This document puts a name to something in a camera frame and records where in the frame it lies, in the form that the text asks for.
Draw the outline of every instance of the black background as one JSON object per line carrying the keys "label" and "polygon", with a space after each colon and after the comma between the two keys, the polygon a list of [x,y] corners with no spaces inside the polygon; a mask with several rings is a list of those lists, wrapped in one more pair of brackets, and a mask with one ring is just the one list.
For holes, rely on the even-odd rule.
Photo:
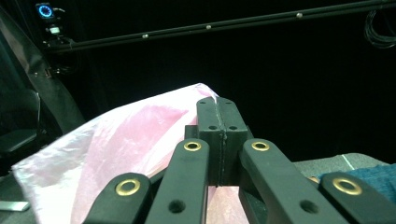
{"label": "black background", "polygon": [[[35,2],[20,2],[26,11],[34,10]],[[340,1],[50,2],[66,10],[65,34],[84,41]],[[395,49],[376,49],[364,39],[366,15],[83,50],[79,71],[60,78],[86,119],[202,82],[235,101],[253,134],[277,144],[292,161],[359,152],[395,162]],[[29,22],[40,45],[45,35]],[[73,53],[57,60],[76,58]]]}

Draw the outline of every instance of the blue light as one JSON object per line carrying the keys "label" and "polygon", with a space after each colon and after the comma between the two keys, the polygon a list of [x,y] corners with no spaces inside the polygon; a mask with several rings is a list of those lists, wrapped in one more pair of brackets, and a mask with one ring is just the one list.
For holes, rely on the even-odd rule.
{"label": "blue light", "polygon": [[38,12],[42,17],[49,18],[52,16],[52,8],[48,6],[41,6],[38,8]]}

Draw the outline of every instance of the pink plastic bag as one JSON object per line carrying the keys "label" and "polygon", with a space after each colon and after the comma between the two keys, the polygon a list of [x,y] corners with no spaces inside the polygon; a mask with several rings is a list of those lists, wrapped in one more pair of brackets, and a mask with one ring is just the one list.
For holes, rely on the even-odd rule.
{"label": "pink plastic bag", "polygon": [[[116,108],[14,165],[37,222],[82,223],[113,177],[128,172],[152,176],[161,171],[183,139],[185,125],[196,123],[196,102],[207,96],[217,95],[196,84]],[[209,201],[214,192],[209,190]],[[241,214],[240,205],[233,205],[239,204],[237,191],[224,188],[216,195],[221,193],[232,199],[213,200],[208,211],[214,209],[214,216],[208,214],[208,223],[227,223],[219,209],[229,207]],[[228,201],[235,197],[236,202]],[[246,222],[245,217],[230,220]]]}

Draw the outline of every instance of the blue fabric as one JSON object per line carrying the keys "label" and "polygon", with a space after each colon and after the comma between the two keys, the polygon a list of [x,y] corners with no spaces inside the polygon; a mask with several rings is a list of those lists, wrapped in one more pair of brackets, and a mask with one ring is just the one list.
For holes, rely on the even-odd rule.
{"label": "blue fabric", "polygon": [[346,173],[365,181],[391,202],[396,203],[396,164],[361,168]]}

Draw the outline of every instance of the chair backrest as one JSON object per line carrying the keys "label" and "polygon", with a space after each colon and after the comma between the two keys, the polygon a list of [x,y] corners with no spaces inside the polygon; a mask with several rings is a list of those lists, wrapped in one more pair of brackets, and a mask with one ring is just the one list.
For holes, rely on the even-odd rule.
{"label": "chair backrest", "polygon": [[37,129],[40,122],[40,97],[33,90],[8,91],[0,95],[0,113],[33,111],[37,115]]}

